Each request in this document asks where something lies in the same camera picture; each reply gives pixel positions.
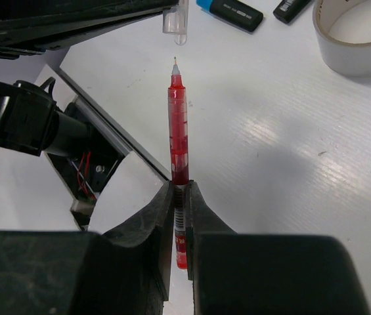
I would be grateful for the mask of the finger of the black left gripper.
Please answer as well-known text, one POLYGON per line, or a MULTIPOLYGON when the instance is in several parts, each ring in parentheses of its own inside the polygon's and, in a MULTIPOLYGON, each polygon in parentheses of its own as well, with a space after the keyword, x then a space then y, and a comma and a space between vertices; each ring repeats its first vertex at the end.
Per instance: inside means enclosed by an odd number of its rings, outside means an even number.
POLYGON ((177 1, 0 1, 0 58, 71 47, 160 15, 177 1))

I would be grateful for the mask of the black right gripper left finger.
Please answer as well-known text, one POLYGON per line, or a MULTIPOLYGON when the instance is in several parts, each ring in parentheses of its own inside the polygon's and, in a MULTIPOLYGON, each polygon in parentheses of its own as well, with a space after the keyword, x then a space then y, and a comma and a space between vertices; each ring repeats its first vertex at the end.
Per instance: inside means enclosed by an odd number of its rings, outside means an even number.
POLYGON ((161 314, 173 201, 167 182, 103 234, 0 231, 0 314, 161 314))

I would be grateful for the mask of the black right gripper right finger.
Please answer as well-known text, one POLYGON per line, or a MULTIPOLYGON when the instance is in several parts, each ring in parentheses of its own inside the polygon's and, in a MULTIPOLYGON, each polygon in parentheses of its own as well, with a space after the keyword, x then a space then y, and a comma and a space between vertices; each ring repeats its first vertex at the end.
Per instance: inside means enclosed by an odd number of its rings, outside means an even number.
POLYGON ((350 254, 331 236, 239 234, 186 190, 195 314, 369 314, 350 254))

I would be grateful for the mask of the clear pen cap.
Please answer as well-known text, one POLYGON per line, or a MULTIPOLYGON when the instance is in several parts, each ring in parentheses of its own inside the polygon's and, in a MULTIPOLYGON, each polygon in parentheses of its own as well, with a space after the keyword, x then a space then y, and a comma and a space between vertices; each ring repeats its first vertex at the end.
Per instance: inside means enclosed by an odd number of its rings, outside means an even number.
POLYGON ((178 4, 163 11, 164 34, 173 35, 177 45, 183 46, 187 40, 189 0, 179 0, 178 4))

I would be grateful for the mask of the red gel pen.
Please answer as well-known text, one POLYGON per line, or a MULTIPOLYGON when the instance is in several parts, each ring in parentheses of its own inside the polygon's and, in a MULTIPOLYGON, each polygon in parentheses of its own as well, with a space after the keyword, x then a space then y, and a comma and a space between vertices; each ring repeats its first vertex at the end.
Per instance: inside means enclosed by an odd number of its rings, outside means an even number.
POLYGON ((173 61, 171 84, 167 90, 171 181, 174 185, 174 235, 176 263, 187 269, 185 232, 185 190, 189 182, 188 119, 186 88, 177 61, 173 61))

